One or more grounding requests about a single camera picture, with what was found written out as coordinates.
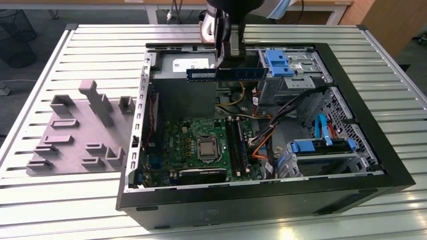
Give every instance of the slotted metal table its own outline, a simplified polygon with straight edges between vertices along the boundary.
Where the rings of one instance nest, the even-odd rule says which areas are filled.
[[[109,99],[136,96],[145,43],[199,42],[199,26],[79,25],[68,29],[0,149],[0,238],[427,238],[427,99],[367,30],[248,25],[244,39],[330,44],[416,185],[342,214],[148,232],[115,210],[119,172],[29,177],[25,165],[51,118],[53,95],[84,99],[80,80],[95,79],[99,93]]]

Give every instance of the black case frame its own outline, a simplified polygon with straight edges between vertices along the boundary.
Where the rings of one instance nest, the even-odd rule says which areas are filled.
[[[147,48],[197,46],[205,43],[147,44]],[[314,47],[354,115],[383,175],[322,178],[268,184],[124,192],[125,167],[119,185],[116,209],[147,229],[204,226],[340,213],[383,194],[415,184],[358,90],[326,43],[253,43],[245,47]]]

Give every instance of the ram slot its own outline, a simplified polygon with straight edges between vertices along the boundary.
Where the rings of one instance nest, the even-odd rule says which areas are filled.
[[[225,133],[227,133],[227,143],[228,143],[228,153],[231,161],[231,170],[235,176],[241,175],[241,164],[239,161],[239,152],[236,149],[236,134],[233,131],[233,119],[225,119]]]
[[[241,121],[239,120],[239,118],[235,121],[235,125],[236,125],[236,130],[237,130],[237,143],[236,146],[239,148],[239,155],[240,155],[240,162],[241,162],[241,170],[248,173],[249,172],[249,160],[248,160],[248,152],[247,152],[247,144],[245,144],[245,139],[244,139],[244,135],[243,135],[243,128],[241,128]]]

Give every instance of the wastebasket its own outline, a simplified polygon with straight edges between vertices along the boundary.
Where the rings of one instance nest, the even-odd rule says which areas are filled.
[[[0,9],[0,26],[21,42],[28,42],[37,36],[21,9]]]
[[[0,59],[11,68],[20,69],[36,61],[36,55],[28,43],[11,36],[0,25]]]

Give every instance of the gray carpet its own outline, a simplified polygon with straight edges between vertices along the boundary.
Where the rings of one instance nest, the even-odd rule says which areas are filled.
[[[37,32],[37,38],[31,41],[31,47],[37,56],[36,63],[23,69],[12,69],[0,61],[0,81],[4,80],[36,80],[45,67],[55,46],[59,42],[68,23],[79,24],[148,24],[147,13],[143,10],[60,10],[59,19],[51,19],[47,10],[25,10],[31,24]],[[159,23],[165,24],[167,14],[159,10]],[[183,10],[184,24],[199,22],[199,11]],[[248,24],[268,24],[269,21],[251,15]],[[411,42],[396,59],[399,64],[411,64],[407,74],[427,94],[427,46],[419,46]],[[0,96],[0,135],[9,132],[15,119],[33,87],[33,82],[7,82],[11,89],[9,96]]]

